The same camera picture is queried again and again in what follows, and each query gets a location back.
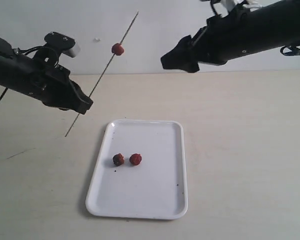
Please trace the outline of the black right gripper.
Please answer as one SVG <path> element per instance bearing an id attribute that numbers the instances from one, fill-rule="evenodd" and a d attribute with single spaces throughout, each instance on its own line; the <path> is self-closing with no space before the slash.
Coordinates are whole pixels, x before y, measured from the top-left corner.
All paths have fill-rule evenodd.
<path id="1" fill-rule="evenodd" d="M 222 66 L 229 60 L 253 55 L 252 41 L 254 12 L 234 9 L 227 16 L 216 14 L 206 20 L 191 37 L 183 37 L 177 45 L 160 58 L 164 70 L 181 70 L 196 73 L 199 63 Z"/>

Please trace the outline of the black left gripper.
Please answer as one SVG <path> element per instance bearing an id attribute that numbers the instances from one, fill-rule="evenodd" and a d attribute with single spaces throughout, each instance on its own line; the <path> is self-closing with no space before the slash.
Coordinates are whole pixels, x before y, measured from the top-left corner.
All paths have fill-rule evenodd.
<path id="1" fill-rule="evenodd" d="M 68 72 L 31 59 L 15 57 L 12 89 L 41 101 L 48 107 L 73 110 L 85 115 L 93 100 L 70 80 Z"/>

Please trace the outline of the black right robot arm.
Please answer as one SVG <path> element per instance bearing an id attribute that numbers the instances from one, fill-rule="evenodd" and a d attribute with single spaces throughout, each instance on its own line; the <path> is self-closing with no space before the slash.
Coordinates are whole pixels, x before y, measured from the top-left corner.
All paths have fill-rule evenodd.
<path id="1" fill-rule="evenodd" d="M 222 3 L 228 14 L 215 12 L 194 36 L 183 37 L 160 58 L 163 69 L 196 73 L 200 63 L 222 66 L 275 48 L 284 56 L 300 56 L 300 0 L 280 0 L 264 7 L 247 0 Z"/>

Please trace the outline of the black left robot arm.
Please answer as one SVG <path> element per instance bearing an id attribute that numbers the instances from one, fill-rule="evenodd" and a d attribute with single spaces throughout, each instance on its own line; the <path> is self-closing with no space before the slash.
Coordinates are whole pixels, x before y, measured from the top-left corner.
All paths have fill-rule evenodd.
<path id="1" fill-rule="evenodd" d="M 39 100 L 45 106 L 84 115 L 93 101 L 70 79 L 70 70 L 59 64 L 61 54 L 71 58 L 78 54 L 76 41 L 55 31 L 44 40 L 42 46 L 21 50 L 0 38 L 0 86 Z"/>

